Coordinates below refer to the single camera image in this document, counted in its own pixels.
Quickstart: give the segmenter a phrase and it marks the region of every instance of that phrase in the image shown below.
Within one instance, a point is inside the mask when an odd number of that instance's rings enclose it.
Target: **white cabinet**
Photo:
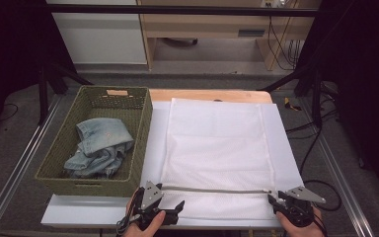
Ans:
[[[136,5],[135,0],[47,0],[49,4]],[[75,64],[147,64],[137,14],[53,13]]]

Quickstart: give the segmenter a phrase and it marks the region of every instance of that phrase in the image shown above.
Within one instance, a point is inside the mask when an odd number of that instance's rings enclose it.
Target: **green basket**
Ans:
[[[82,86],[36,179],[56,195],[131,197],[140,185],[152,111],[148,88]],[[63,165],[80,142],[75,126],[93,118],[121,119],[134,138],[134,146],[110,179],[71,179]]]

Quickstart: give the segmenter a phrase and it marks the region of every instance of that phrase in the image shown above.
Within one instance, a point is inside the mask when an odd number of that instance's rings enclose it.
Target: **white cloth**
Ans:
[[[274,191],[261,104],[173,99],[162,208],[183,218],[272,219]]]

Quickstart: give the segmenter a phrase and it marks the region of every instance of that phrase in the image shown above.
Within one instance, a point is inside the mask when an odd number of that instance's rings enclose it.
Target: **denim jeans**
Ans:
[[[124,123],[117,118],[92,118],[76,124],[76,128],[81,142],[64,168],[71,178],[109,178],[134,143]]]

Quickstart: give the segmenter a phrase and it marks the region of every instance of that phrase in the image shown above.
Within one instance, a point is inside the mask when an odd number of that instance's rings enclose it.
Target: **basket handle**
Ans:
[[[110,96],[128,96],[126,90],[107,90],[107,94]]]

